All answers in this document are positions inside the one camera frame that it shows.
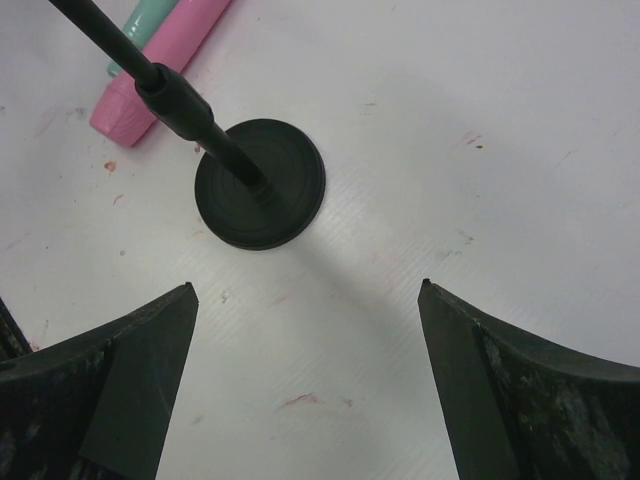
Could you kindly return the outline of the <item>black round-base microphone stand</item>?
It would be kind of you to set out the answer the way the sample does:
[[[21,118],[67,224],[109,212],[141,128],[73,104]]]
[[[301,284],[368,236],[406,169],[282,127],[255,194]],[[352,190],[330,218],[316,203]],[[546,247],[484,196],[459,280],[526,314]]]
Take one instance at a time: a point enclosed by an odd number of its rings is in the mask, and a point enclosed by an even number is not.
[[[279,120],[254,119],[229,130],[178,72],[151,62],[92,1],[55,7],[134,80],[150,111],[204,155],[194,193],[209,230],[227,244],[268,250],[298,236],[321,206],[326,176],[311,139]]]

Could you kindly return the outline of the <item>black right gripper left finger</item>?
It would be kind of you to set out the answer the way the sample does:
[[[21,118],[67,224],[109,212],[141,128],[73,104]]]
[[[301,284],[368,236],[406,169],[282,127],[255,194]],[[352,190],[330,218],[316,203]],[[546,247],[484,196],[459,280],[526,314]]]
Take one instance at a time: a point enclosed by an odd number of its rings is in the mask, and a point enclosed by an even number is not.
[[[2,478],[155,478],[197,311],[186,283],[36,351],[3,307]]]

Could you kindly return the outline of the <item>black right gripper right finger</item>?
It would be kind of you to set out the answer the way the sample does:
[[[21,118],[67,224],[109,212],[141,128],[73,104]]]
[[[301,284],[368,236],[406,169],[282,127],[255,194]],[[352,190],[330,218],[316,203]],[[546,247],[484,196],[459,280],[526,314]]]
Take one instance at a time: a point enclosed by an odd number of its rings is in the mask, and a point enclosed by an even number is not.
[[[638,368],[534,335],[430,280],[418,306],[460,478],[638,478]]]

